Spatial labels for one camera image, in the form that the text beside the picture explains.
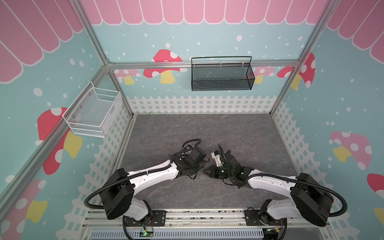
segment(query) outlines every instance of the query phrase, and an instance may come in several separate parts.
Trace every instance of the mesh basket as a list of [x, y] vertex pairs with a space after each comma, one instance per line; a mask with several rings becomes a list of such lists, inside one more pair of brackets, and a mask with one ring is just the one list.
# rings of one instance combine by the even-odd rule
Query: mesh basket
[[84, 92], [65, 111], [63, 118], [74, 134], [105, 137], [122, 106], [121, 93], [95, 88], [92, 82]]
[[[207, 62], [204, 61], [206, 58], [231, 60]], [[255, 81], [251, 59], [246, 56], [192, 58], [192, 91], [251, 90]]]

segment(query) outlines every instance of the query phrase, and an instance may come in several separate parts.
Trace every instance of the enclosure wall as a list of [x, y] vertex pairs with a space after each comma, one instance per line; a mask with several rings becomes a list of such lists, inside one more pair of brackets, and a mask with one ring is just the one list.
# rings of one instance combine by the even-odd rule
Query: enclosure wall
[[311, 87], [299, 76], [274, 115], [298, 172], [346, 199], [329, 218], [340, 240], [384, 238], [383, 12], [384, 1], [341, 1], [301, 69], [316, 67]]

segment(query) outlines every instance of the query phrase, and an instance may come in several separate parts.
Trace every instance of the black mounting plate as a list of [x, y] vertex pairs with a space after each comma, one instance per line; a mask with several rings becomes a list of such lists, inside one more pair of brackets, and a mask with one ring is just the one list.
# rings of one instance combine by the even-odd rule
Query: black mounting plate
[[[153, 226], [154, 227], [164, 227], [166, 221], [167, 211], [164, 210], [154, 210], [153, 211]], [[141, 227], [139, 221], [136, 221], [134, 218], [127, 217], [125, 221], [125, 226], [127, 227]]]

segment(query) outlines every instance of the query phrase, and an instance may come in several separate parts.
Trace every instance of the mushroom illustration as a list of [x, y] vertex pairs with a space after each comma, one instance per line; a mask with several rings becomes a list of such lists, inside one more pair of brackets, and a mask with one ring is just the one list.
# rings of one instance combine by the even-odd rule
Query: mushroom illustration
[[119, 80], [119, 82], [122, 83], [122, 80], [124, 79], [124, 83], [126, 85], [132, 85], [135, 83], [135, 81], [132, 79], [132, 76], [136, 76], [136, 77], [140, 77], [140, 73], [139, 71], [137, 71], [136, 69], [116, 69], [114, 71], [117, 79]]
[[[40, 115], [37, 119], [39, 140], [36, 141], [36, 144], [40, 144], [48, 136], [61, 119], [61, 114], [65, 112], [65, 110], [66, 108], [53, 108]], [[71, 158], [75, 158], [80, 151], [82, 143], [83, 139], [80, 136], [74, 135], [68, 129], [43, 163], [45, 174], [54, 174], [59, 169], [64, 149], [68, 151]]]
[[[182, 62], [183, 60], [174, 52], [161, 49], [153, 57], [151, 62]], [[144, 76], [147, 78], [153, 78], [157, 75], [161, 75], [160, 83], [172, 84], [175, 82], [175, 78], [172, 75], [172, 71], [186, 72], [186, 68], [163, 68], [163, 69], [145, 69]]]
[[47, 201], [35, 201], [35, 197], [46, 184], [46, 180], [33, 180], [21, 194], [8, 215], [1, 222], [3, 240], [18, 240], [23, 235], [27, 219], [38, 223], [47, 206]]
[[[279, 71], [277, 73], [277, 76], [279, 78], [288, 77], [292, 69], [293, 67], [287, 66], [283, 68], [281, 71]], [[299, 71], [299, 74], [293, 80], [291, 88], [293, 90], [297, 90], [299, 88], [299, 83], [301, 79], [304, 80], [305, 86], [309, 88], [313, 83], [315, 71], [316, 71], [316, 60], [313, 53], [310, 53], [304, 65], [302, 66], [301, 70]]]
[[379, 174], [368, 174], [367, 176], [368, 185], [372, 188], [375, 193], [380, 197], [384, 198], [384, 176]]
[[263, 82], [263, 76], [273, 76], [275, 74], [275, 70], [273, 67], [255, 67], [253, 69], [253, 74], [255, 75], [254, 84], [260, 84]]
[[348, 132], [331, 132], [330, 144], [337, 143], [339, 148], [335, 148], [333, 153], [341, 162], [353, 156], [358, 167], [365, 170], [372, 158], [372, 148], [368, 138], [364, 135]]

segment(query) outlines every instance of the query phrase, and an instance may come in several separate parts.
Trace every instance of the wall mural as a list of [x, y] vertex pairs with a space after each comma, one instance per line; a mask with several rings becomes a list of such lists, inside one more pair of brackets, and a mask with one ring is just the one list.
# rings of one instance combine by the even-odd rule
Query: wall mural
[[[342, 1], [330, 24], [340, 18], [345, 18], [341, 27], [347, 24], [347, 14], [340, 10], [347, 3], [356, 6], [361, 1]], [[382, 3], [375, 1], [370, 7], [371, 15]], [[381, 28], [382, 17], [377, 16], [377, 21], [372, 22], [370, 16], [364, 22], [369, 21], [365, 27], [372, 31]], [[355, 19], [358, 26], [360, 18], [359, 15]], [[347, 213], [329, 218], [338, 239], [383, 239], [384, 66], [372, 57], [377, 56], [374, 48], [370, 52], [362, 51], [356, 47], [354, 39], [346, 42], [340, 38], [341, 27], [338, 34], [329, 29], [324, 31], [313, 49], [317, 70], [310, 88], [303, 76], [310, 69], [307, 61], [300, 72], [304, 81], [293, 83], [275, 119], [298, 172], [310, 174], [321, 185], [333, 188], [346, 199]], [[340, 205], [336, 201], [333, 211], [338, 209]]]

